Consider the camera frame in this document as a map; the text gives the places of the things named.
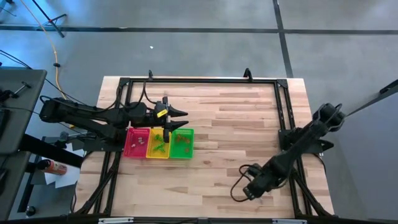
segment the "wooden tabletop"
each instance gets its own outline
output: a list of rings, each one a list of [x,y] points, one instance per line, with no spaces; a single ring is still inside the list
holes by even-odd
[[[105,108],[115,100],[119,78],[104,77],[98,107]],[[288,83],[296,125],[304,126],[311,120],[304,81],[294,78],[288,79]],[[135,83],[132,101],[138,100],[141,91],[142,84]],[[261,200],[238,203],[229,196],[231,186],[240,176],[239,166],[263,165],[279,151],[277,132],[280,127],[272,85],[148,83],[146,91],[154,101],[167,95],[174,108],[189,113],[174,120],[188,120],[189,124],[184,127],[195,130],[193,159],[137,160],[122,157],[113,216],[294,216],[288,184],[264,194]],[[94,152],[82,165],[76,188],[76,210],[98,185],[103,157],[103,152]],[[333,213],[322,164],[313,155],[304,155],[303,163],[308,187],[324,208]],[[247,183],[242,180],[234,195],[243,198],[242,187]],[[107,192],[108,189],[105,190],[101,209],[104,209]],[[300,208],[304,211],[301,192],[298,195]]]

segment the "concrete floor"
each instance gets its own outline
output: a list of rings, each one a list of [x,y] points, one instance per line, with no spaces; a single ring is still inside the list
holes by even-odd
[[[271,0],[38,2],[50,17],[67,13],[67,19],[58,22],[66,26],[277,28]],[[279,4],[285,29],[398,29],[394,0],[279,0]],[[17,17],[0,13],[4,24],[35,24],[19,1],[6,9]],[[96,104],[105,75],[143,75],[151,69],[154,75],[241,77],[249,67],[255,77],[286,77],[278,34],[67,32],[64,39],[50,35],[62,65],[64,91],[91,105]],[[293,75],[305,79],[312,110],[330,102],[353,111],[397,78],[396,35],[290,34],[286,39]],[[0,31],[0,49],[33,68],[46,69],[47,78],[54,81],[53,53],[42,32]],[[6,58],[1,61],[16,65]],[[60,96],[47,83],[42,94]],[[33,116],[27,133],[41,138],[64,130]],[[336,214],[369,218],[338,148],[325,153],[325,163]],[[69,211],[73,188],[40,186],[34,195],[30,205],[39,209],[35,217],[61,215]]]

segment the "green basket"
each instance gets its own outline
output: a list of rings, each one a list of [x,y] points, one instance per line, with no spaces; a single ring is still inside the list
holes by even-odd
[[[176,129],[173,131],[170,147],[170,158],[192,159],[193,129]]]

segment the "yellow cable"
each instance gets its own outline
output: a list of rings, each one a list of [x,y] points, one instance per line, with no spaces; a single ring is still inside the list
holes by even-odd
[[[54,43],[52,42],[52,40],[51,40],[49,34],[47,33],[47,31],[45,31],[43,25],[42,25],[42,24],[39,22],[39,20],[35,17],[35,15],[33,14],[33,12],[26,6],[24,0],[21,0],[21,3],[23,3],[23,5],[25,6],[25,8],[30,12],[30,14],[31,14],[31,15],[33,16],[33,18],[36,20],[36,22],[38,23],[38,25],[39,25],[39,26],[42,28],[42,30],[44,31],[45,36],[46,36],[46,38],[50,41],[52,50],[53,50],[53,52],[54,52],[55,63],[58,63],[57,50],[55,49]],[[59,82],[58,82],[58,67],[55,67],[55,83],[57,84],[58,89],[60,89],[61,91],[63,91],[63,90],[61,89],[61,86],[60,86]],[[64,99],[67,99],[67,96],[65,96],[65,94],[63,94],[62,92],[61,92],[61,95],[62,95],[62,97],[63,97]]]

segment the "plastic basket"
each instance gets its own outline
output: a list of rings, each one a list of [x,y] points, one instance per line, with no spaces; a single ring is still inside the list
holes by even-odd
[[[149,128],[129,128],[124,144],[124,157],[144,159],[146,158],[149,142]]]
[[[163,129],[150,130],[147,158],[168,159],[170,154],[170,143],[165,143],[162,140],[156,139],[157,137],[163,139]]]
[[[191,159],[193,157],[193,129],[173,131],[170,158]]]

